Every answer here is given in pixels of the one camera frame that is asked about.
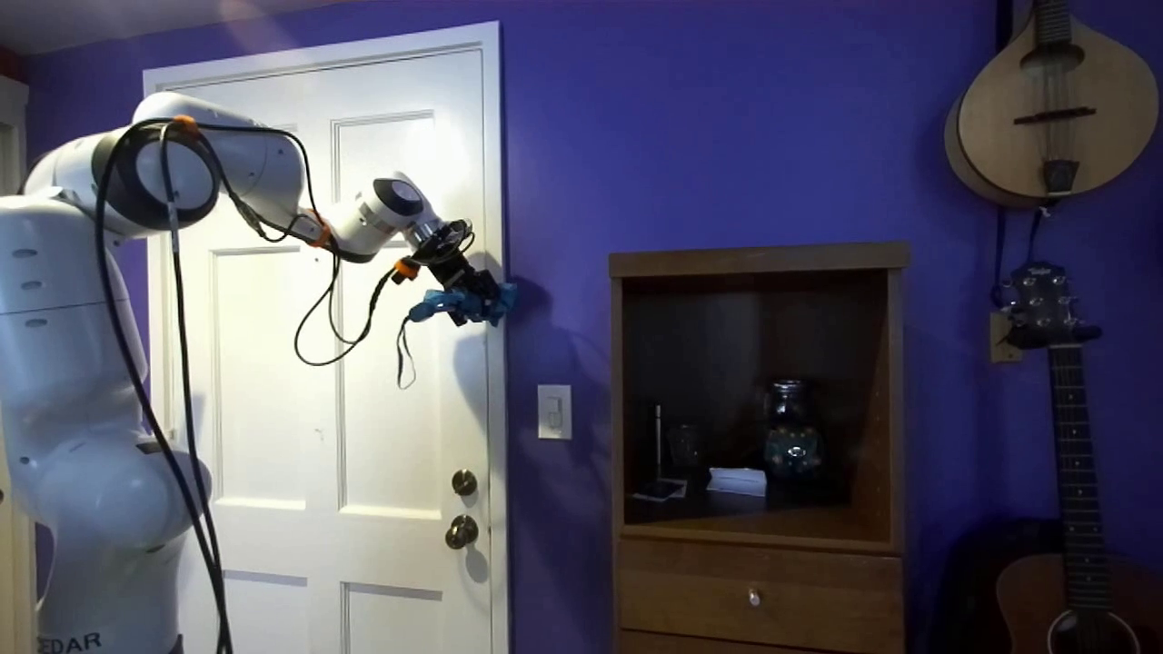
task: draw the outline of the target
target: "guitar neck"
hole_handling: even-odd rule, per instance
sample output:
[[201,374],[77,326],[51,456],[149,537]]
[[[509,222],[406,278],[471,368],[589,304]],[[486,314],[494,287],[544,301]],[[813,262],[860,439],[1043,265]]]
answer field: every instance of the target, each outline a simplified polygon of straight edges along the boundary
[[1087,371],[1078,345],[1051,345],[1051,408],[1056,456],[1056,510],[1065,532],[1065,608],[1090,615],[1108,608],[1102,498],[1090,445]]
[[1036,31],[1036,49],[1062,49],[1073,39],[1068,31],[1068,9],[1065,0],[1036,0],[1033,5],[1033,31]]

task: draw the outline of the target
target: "door knob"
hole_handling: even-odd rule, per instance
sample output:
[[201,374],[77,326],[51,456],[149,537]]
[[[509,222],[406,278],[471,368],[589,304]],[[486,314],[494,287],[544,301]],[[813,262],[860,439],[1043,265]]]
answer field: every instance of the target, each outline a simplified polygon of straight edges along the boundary
[[447,550],[470,550],[475,537],[478,537],[478,526],[471,515],[454,515],[445,533]]
[[475,475],[470,468],[452,474],[452,491],[454,494],[475,494]]

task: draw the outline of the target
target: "small object on shelf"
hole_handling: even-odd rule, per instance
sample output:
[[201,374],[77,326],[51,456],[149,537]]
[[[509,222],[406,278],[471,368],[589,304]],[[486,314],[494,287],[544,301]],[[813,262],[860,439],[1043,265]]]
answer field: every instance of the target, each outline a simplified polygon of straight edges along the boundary
[[687,474],[678,468],[675,463],[689,463],[696,459],[693,445],[675,445],[671,434],[664,428],[664,412],[660,402],[649,402],[649,445],[653,445],[653,468],[649,468],[649,480],[640,482],[627,498],[637,500],[653,500],[653,505],[664,505],[664,500],[682,500],[689,494],[689,480],[682,475],[670,475],[671,468],[675,474]]
[[664,474],[687,482],[687,498],[700,498],[711,474],[706,464],[706,435],[693,423],[671,423],[664,428]]
[[770,379],[763,387],[761,468],[767,505],[816,505],[830,491],[824,439],[809,408],[807,379]]
[[767,498],[763,468],[710,468],[710,494]]

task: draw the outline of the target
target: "wall outlet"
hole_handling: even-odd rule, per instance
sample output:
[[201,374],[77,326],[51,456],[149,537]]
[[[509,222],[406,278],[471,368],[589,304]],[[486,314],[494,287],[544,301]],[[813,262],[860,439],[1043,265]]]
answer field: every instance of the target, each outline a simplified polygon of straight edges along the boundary
[[537,387],[537,439],[573,435],[572,387]]
[[990,314],[990,360],[992,362],[1016,362],[1020,348],[1015,348],[1010,343],[1010,319],[1003,314]]

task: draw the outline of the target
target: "glass jar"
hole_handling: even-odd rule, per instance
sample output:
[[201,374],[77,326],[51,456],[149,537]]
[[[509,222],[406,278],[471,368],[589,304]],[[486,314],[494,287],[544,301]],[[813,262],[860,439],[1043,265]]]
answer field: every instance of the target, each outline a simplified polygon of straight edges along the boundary
[[822,500],[824,439],[807,379],[770,379],[763,387],[761,468],[767,480],[767,505]]

